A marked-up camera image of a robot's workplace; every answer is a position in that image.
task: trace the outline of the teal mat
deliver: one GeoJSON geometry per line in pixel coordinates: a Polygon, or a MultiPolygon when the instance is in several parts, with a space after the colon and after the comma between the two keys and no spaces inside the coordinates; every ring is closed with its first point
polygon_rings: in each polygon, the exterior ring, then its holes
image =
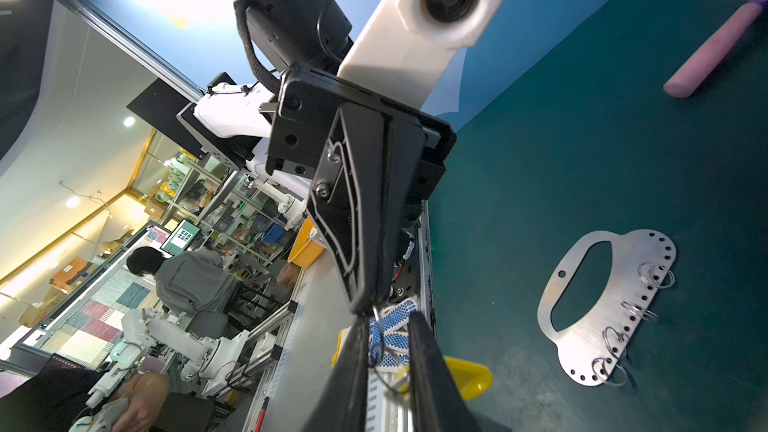
{"type": "MultiPolygon", "coordinates": [[[[437,336],[494,373],[469,406],[499,430],[768,430],[765,15],[694,97],[661,89],[742,3],[611,0],[458,134],[430,202],[437,336]],[[582,235],[636,228],[674,240],[678,284],[630,343],[633,383],[578,385],[539,299],[582,235]]],[[[588,259],[558,328],[605,284],[610,251],[588,259]]]]}

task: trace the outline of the hole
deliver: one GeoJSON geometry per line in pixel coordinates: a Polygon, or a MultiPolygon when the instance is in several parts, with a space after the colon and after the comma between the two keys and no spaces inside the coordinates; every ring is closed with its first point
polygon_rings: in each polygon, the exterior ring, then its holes
{"type": "Polygon", "coordinates": [[[552,308],[554,330],[571,326],[594,307],[608,283],[612,260],[610,242],[599,242],[587,250],[576,270],[558,271],[558,276],[567,276],[569,282],[552,308]]]}

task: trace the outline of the blue wall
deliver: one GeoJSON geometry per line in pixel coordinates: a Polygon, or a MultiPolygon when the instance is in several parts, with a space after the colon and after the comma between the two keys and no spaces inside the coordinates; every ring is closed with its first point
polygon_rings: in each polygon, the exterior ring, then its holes
{"type": "MultiPolygon", "coordinates": [[[[88,1],[198,85],[219,72],[241,83],[254,80],[232,0],[88,1]]],[[[357,38],[379,0],[337,1],[357,38]]],[[[423,109],[447,113],[460,128],[606,1],[506,0],[478,45],[457,54],[423,109]]]]}

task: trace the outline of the computer screen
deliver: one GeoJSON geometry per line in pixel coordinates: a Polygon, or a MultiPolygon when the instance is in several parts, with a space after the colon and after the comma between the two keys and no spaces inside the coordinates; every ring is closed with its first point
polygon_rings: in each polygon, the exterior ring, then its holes
{"type": "Polygon", "coordinates": [[[160,250],[166,251],[171,255],[181,254],[189,246],[192,239],[200,232],[200,228],[192,222],[184,219],[176,226],[176,229],[170,234],[168,240],[160,246],[160,250]]]}

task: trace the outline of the screw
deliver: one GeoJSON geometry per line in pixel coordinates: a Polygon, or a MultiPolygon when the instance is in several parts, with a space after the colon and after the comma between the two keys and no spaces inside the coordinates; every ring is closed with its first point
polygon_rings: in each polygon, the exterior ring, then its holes
{"type": "Polygon", "coordinates": [[[315,187],[315,194],[320,198],[331,197],[331,186],[322,182],[315,187]]]}

